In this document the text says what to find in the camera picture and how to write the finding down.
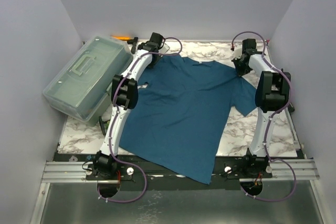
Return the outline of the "colourful plush flower brooch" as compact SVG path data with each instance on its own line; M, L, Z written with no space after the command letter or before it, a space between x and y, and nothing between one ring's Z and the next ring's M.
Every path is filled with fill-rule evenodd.
M108 128L108 126L109 126L109 124L110 124L110 121L105 121L105 128Z

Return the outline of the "blue t-shirt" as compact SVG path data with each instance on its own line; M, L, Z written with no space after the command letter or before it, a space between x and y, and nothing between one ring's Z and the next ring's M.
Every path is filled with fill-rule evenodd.
M256 89L217 61L164 56L146 69L120 147L197 182L209 184L231 108L247 116Z

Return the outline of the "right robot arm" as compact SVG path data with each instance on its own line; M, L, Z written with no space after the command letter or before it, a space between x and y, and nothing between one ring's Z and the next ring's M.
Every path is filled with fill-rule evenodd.
M269 142L278 114L289 105L291 75L267 61L265 52L258 51L257 42L252 38L242 41L242 53L232 62L240 77L251 71L259 77L255 94L258 109L255 134L246 155L233 171L238 178L256 178L265 173L269 165Z

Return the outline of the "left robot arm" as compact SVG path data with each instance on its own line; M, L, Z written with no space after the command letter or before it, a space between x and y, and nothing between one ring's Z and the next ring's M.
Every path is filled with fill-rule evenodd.
M90 167L93 176L100 175L104 179L112 179L117 174L116 157L120 138L126 120L138 102L138 80L146 68L153 67L161 59L159 51L164 42L161 34L152 33L148 41L138 45L133 61L126 70L113 77L111 120L103 144Z

